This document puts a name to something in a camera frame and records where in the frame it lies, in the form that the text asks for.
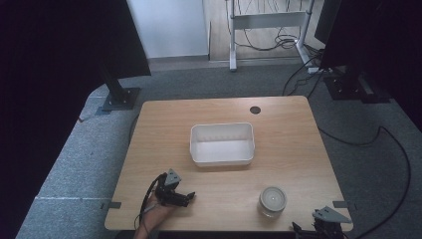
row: white wall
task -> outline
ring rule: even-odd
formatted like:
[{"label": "white wall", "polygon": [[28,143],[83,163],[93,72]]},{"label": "white wall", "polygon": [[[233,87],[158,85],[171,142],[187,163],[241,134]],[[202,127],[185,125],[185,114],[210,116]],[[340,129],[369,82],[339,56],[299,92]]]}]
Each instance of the white wall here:
[{"label": "white wall", "polygon": [[127,0],[147,58],[208,54],[202,0]]}]

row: metal bracket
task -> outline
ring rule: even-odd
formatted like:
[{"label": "metal bracket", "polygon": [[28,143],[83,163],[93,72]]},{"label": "metal bracket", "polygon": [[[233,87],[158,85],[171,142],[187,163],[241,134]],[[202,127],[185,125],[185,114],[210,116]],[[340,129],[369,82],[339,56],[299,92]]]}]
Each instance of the metal bracket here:
[{"label": "metal bracket", "polygon": [[108,208],[120,209],[120,207],[121,207],[121,202],[110,202],[108,204]]},{"label": "metal bracket", "polygon": [[165,178],[164,185],[168,186],[174,183],[178,183],[181,180],[182,179],[180,178],[180,176],[177,175],[177,173],[173,169],[170,168],[168,169],[167,177]]},{"label": "metal bracket", "polygon": [[313,217],[325,222],[351,223],[350,219],[327,206],[321,210],[316,210],[313,213]]},{"label": "metal bracket", "polygon": [[105,99],[103,111],[130,111],[136,102],[141,88],[124,88],[125,99],[123,101],[116,100],[111,94]]}]

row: glass jar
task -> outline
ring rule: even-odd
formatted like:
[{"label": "glass jar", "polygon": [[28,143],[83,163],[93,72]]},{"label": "glass jar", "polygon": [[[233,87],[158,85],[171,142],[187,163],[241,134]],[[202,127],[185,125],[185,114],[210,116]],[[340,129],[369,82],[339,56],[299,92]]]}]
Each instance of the glass jar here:
[{"label": "glass jar", "polygon": [[287,201],[286,193],[281,188],[267,187],[260,194],[258,211],[270,218],[277,218],[285,209]]}]

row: black stand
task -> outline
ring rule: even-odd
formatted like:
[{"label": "black stand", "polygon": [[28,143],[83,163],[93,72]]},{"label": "black stand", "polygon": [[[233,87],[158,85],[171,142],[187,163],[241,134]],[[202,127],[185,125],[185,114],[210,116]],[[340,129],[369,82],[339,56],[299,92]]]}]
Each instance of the black stand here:
[{"label": "black stand", "polygon": [[340,77],[323,79],[331,98],[335,101],[361,100],[363,103],[389,103],[390,96],[371,85],[364,73],[347,67]]},{"label": "black stand", "polygon": [[118,80],[110,75],[104,64],[99,64],[99,71],[109,89],[109,94],[103,107],[99,108],[98,115],[109,114],[111,111],[132,110],[140,88],[123,88]]}]

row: hole in table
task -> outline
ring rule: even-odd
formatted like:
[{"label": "hole in table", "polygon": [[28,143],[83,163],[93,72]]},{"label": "hole in table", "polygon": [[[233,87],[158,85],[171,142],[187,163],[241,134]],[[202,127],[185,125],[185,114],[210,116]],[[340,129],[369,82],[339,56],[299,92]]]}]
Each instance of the hole in table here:
[{"label": "hole in table", "polygon": [[251,111],[252,114],[257,115],[257,114],[259,114],[261,112],[261,108],[259,108],[259,107],[251,107],[250,111]]}]

